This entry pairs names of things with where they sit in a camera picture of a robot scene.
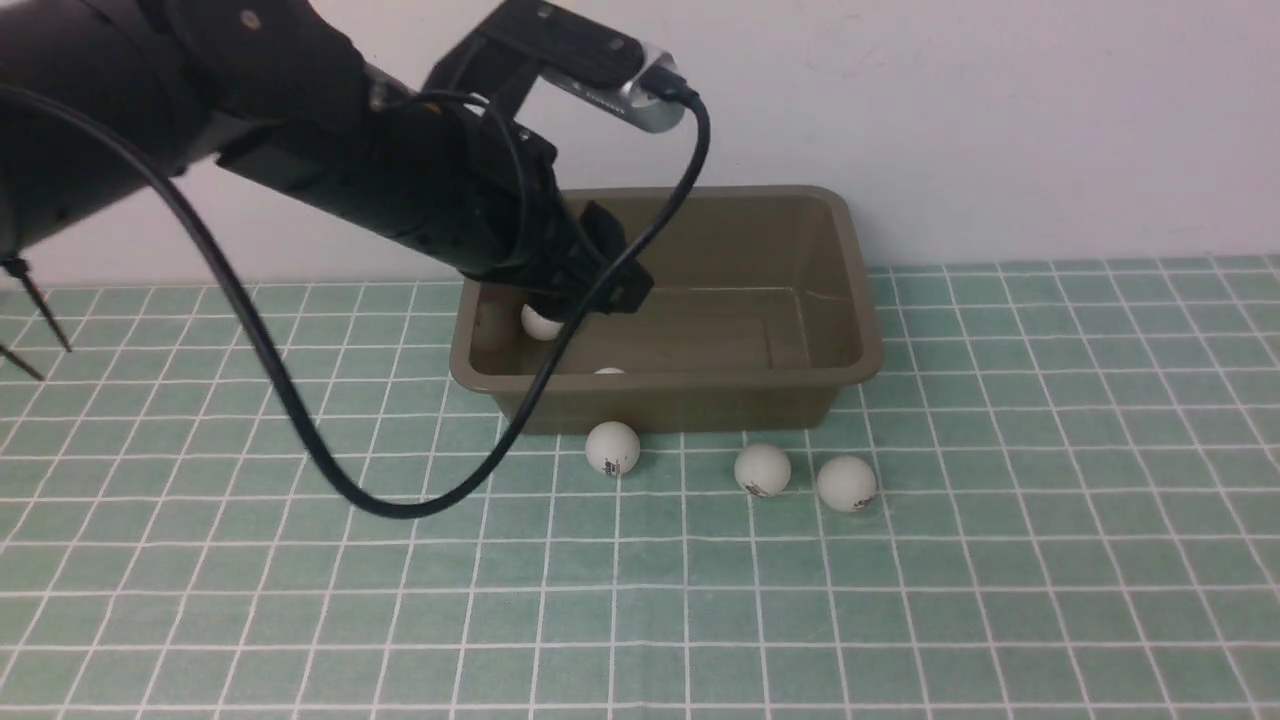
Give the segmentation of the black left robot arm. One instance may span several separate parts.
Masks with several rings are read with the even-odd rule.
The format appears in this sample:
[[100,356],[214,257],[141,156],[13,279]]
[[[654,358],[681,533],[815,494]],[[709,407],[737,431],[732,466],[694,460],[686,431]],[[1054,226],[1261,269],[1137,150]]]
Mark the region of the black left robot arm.
[[165,176],[216,158],[256,184],[562,316],[626,249],[571,205],[557,151],[515,122],[544,79],[649,133],[684,109],[646,94],[652,44],[545,1],[503,1],[415,91],[307,1],[17,1],[3,83],[106,126]]

